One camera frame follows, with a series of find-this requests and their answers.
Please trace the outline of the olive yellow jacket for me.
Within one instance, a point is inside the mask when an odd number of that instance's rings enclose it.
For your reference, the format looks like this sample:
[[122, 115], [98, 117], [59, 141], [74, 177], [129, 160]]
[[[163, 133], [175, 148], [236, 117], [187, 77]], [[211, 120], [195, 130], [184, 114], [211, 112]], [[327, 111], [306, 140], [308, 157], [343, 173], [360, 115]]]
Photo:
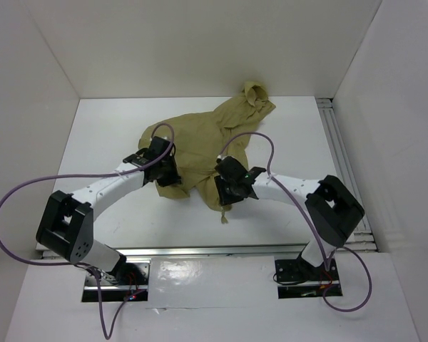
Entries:
[[256, 131], [261, 121], [275, 109], [264, 85], [254, 81], [244, 83], [240, 94], [204, 113], [188, 113], [166, 119], [175, 132], [175, 163], [182, 177], [180, 185], [156, 187], [158, 194], [172, 200], [189, 198], [197, 189], [202, 200], [211, 210], [225, 213], [232, 209], [222, 206], [215, 186], [216, 158], [223, 147], [225, 153], [248, 166], [245, 152], [250, 141], [245, 132]]

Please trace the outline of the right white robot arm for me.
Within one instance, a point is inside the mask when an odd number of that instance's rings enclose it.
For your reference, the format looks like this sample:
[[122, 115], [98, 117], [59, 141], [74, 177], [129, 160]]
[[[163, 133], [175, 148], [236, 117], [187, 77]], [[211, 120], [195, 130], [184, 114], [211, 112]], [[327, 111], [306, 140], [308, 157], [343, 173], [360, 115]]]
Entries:
[[345, 245], [365, 215], [363, 206], [333, 175], [303, 180], [274, 175], [263, 167], [247, 170], [231, 156], [217, 159], [215, 171], [223, 207], [251, 198], [290, 204], [300, 211], [313, 234], [297, 262], [304, 279], [314, 279], [322, 265], [328, 266], [335, 250]]

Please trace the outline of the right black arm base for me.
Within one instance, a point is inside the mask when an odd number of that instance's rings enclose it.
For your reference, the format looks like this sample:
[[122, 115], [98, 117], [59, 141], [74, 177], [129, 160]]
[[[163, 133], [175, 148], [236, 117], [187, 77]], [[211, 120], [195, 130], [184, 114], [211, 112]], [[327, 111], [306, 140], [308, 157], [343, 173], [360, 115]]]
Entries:
[[339, 281], [340, 276], [337, 264], [333, 256], [328, 258], [329, 267], [325, 265], [312, 266], [302, 259], [301, 256], [290, 256], [289, 254], [275, 254], [275, 273], [272, 279], [275, 283], [283, 286], [296, 286], [311, 281]]

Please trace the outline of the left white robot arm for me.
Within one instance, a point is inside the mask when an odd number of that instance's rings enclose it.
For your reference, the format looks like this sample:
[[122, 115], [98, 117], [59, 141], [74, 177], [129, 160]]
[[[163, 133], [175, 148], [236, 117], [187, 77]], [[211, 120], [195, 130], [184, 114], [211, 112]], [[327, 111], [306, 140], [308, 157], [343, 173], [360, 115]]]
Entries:
[[101, 271], [110, 284], [119, 284], [138, 269], [118, 250], [94, 239], [96, 219], [126, 195], [150, 182], [161, 187], [179, 185], [175, 145], [160, 137], [129, 155], [107, 177], [76, 190], [54, 192], [48, 199], [36, 241], [71, 264], [87, 264]]

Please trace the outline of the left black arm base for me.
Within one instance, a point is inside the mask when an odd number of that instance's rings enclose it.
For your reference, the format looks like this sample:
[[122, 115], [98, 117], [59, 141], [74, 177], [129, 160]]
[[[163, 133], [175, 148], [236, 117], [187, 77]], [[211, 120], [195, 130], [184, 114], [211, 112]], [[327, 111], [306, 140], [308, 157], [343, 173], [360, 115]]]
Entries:
[[91, 267], [89, 273], [110, 285], [147, 285], [148, 277], [134, 263], [119, 261], [111, 271]]

